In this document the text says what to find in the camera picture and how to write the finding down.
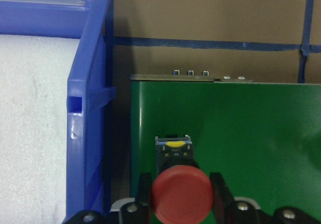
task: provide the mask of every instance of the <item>brown cardboard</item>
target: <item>brown cardboard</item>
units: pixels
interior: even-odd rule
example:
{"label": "brown cardboard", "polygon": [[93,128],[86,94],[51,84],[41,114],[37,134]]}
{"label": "brown cardboard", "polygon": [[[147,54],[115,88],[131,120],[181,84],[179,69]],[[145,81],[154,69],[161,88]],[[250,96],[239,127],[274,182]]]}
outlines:
{"label": "brown cardboard", "polygon": [[210,75],[221,78],[246,76],[256,82],[296,83],[299,51],[241,51],[225,49],[190,49],[177,47],[126,47],[116,46],[114,79],[122,82],[118,68],[139,74],[171,74],[173,69],[181,73],[194,70],[200,75],[209,70]]}
{"label": "brown cardboard", "polygon": [[305,67],[305,82],[321,84],[321,53],[310,54]]}
{"label": "brown cardboard", "polygon": [[310,43],[321,45],[321,0],[314,0]]}
{"label": "brown cardboard", "polygon": [[305,0],[115,0],[115,35],[300,44]]}

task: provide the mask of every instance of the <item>blue bin wall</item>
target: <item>blue bin wall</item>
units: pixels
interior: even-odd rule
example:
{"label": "blue bin wall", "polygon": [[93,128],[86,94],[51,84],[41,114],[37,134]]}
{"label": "blue bin wall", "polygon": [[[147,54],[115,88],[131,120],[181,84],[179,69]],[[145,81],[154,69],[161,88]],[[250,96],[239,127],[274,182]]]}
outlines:
{"label": "blue bin wall", "polygon": [[111,0],[83,1],[84,6],[0,2],[0,34],[80,38],[67,84],[65,220],[80,210],[103,212],[110,205],[103,203],[103,196],[110,196],[110,189],[103,189],[110,186],[110,179],[103,179],[110,174],[102,173],[103,123],[104,106],[115,98],[115,88],[105,85],[101,30]]}

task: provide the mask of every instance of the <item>metal screw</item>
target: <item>metal screw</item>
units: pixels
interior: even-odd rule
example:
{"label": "metal screw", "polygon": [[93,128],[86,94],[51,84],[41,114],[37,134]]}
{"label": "metal screw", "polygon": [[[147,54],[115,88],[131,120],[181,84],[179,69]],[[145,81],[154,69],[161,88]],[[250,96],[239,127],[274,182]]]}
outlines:
{"label": "metal screw", "polygon": [[283,211],[283,216],[287,219],[294,219],[295,218],[295,214],[292,210],[286,209]]}
{"label": "metal screw", "polygon": [[194,75],[194,71],[193,70],[188,70],[186,74],[193,76]]}
{"label": "metal screw", "polygon": [[237,208],[239,210],[248,210],[249,205],[246,202],[239,202],[239,203],[237,203]]}
{"label": "metal screw", "polygon": [[130,213],[137,211],[137,209],[138,208],[134,203],[127,207],[127,211]]}
{"label": "metal screw", "polygon": [[206,70],[202,71],[202,76],[209,76],[209,75],[210,75],[210,73],[208,71],[206,71]]}
{"label": "metal screw", "polygon": [[95,216],[93,214],[88,214],[88,215],[85,215],[84,218],[82,218],[82,220],[85,223],[92,222],[93,220],[95,220]]}
{"label": "metal screw", "polygon": [[179,75],[179,74],[180,74],[179,70],[176,69],[176,70],[173,71],[173,75]]}

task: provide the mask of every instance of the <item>blue tape line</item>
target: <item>blue tape line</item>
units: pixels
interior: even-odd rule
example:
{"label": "blue tape line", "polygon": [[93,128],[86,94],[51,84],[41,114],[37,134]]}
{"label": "blue tape line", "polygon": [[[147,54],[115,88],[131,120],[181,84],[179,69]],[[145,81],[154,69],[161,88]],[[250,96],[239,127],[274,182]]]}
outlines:
{"label": "blue tape line", "polygon": [[309,43],[310,43],[313,3],[314,3],[314,0],[306,0],[306,5],[305,5],[303,40],[302,40],[302,47],[301,47],[302,55],[305,57],[309,56],[309,51],[310,51]]}
{"label": "blue tape line", "polygon": [[299,65],[298,83],[305,83],[305,66],[309,56],[310,50],[313,48],[310,46],[310,35],[311,35],[311,24],[313,14],[314,0],[306,0],[305,3],[305,15],[304,15],[304,26],[303,26],[303,39],[301,46],[301,60]]}
{"label": "blue tape line", "polygon": [[321,53],[320,45],[310,45],[310,53]]}
{"label": "blue tape line", "polygon": [[297,83],[305,83],[305,65],[307,56],[301,56]]}
{"label": "blue tape line", "polygon": [[301,48],[299,44],[274,44],[255,42],[219,42],[198,40],[175,40],[157,38],[115,37],[115,45],[141,47],[182,47],[193,49],[231,49],[249,51],[286,51]]}

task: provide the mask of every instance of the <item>green metal panel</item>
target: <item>green metal panel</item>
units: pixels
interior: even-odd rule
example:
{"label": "green metal panel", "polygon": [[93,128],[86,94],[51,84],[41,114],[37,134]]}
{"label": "green metal panel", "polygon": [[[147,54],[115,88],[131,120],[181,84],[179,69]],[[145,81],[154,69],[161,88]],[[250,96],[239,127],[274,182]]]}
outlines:
{"label": "green metal panel", "polygon": [[188,134],[234,196],[321,219],[320,85],[133,81],[131,101],[132,193],[141,172],[155,178],[154,137]]}

